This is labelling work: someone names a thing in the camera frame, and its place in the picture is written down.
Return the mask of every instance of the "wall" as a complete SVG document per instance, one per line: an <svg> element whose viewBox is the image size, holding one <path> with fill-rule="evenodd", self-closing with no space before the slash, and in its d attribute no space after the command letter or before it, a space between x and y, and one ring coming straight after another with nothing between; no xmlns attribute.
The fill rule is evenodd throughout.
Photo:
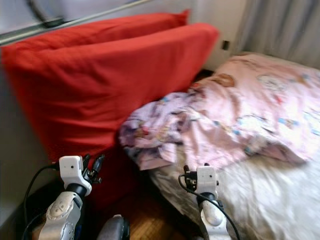
<svg viewBox="0 0 320 240"><path fill-rule="evenodd" d="M188 0L152 0L141 5L114 12L96 20L142 13L180 12L188 7ZM9 217L22 203L33 175L48 164L46 153L33 133L8 85L0 66L0 226L1 239L10 227ZM34 183L33 191L53 180L55 173L47 170Z"/></svg>
<svg viewBox="0 0 320 240"><path fill-rule="evenodd" d="M177 12L189 6L193 0L150 0L153 1L153 9L150 11L164 11L170 9ZM52 20L57 16L63 17L66 21L75 20L88 15L97 13L97 10L111 10L122 6L125 3L139 2L139 0L92 0L89 6L86 0L36 0L36 6L45 15L46 19ZM142 11L143 8L149 8L150 4L140 6L140 9L133 11ZM26 4L26 0L0 0L0 34L16 31L19 29L36 26L39 24L34 14Z"/></svg>
<svg viewBox="0 0 320 240"><path fill-rule="evenodd" d="M232 53L248 0L197 0L194 5L194 22L209 23L220 30L218 43L204 68L215 70ZM222 50L222 41L230 41L228 51Z"/></svg>

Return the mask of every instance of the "cartoon print blanket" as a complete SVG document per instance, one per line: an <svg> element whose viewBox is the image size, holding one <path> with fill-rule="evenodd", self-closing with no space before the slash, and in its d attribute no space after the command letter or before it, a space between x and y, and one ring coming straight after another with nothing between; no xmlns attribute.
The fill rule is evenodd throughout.
<svg viewBox="0 0 320 240"><path fill-rule="evenodd" d="M234 84L219 84L219 75ZM257 153L303 163L320 143L320 71L255 54L232 57L188 92L133 112L119 139L141 170L174 164L177 146L192 170Z"/></svg>

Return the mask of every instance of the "red pillow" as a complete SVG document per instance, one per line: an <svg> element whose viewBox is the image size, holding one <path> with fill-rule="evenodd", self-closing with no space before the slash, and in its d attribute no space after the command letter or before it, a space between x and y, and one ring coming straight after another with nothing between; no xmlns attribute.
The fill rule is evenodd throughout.
<svg viewBox="0 0 320 240"><path fill-rule="evenodd" d="M184 26L188 14L186 10L180 14L152 13L96 21L31 37L13 46L40 51L130 39Z"/></svg>
<svg viewBox="0 0 320 240"><path fill-rule="evenodd" d="M218 31L204 23L151 35L44 50L3 48L3 65L52 160L113 146L132 111L183 91Z"/></svg>

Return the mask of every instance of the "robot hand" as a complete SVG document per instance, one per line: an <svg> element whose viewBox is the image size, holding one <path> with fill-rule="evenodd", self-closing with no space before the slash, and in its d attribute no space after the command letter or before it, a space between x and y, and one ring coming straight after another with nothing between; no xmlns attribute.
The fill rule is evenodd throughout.
<svg viewBox="0 0 320 240"><path fill-rule="evenodd" d="M200 195L194 199L199 206L201 216L200 229L204 239L231 240L227 231L227 218L225 215L218 207L201 197L204 196L210 199L223 209L222 204L217 201L217 185L219 182L216 178L215 169L207 163L198 167L196 171L190 171L187 165L183 169L186 188Z"/></svg>

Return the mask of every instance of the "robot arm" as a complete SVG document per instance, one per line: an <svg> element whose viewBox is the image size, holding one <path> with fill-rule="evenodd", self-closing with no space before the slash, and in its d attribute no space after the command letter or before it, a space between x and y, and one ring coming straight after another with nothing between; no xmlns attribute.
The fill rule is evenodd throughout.
<svg viewBox="0 0 320 240"><path fill-rule="evenodd" d="M39 240L73 240L75 227L81 216L83 198L90 194L93 183L101 183L97 175L105 156L98 157L92 170L88 170L90 155L64 156L59 159L64 188L46 212L46 222Z"/></svg>

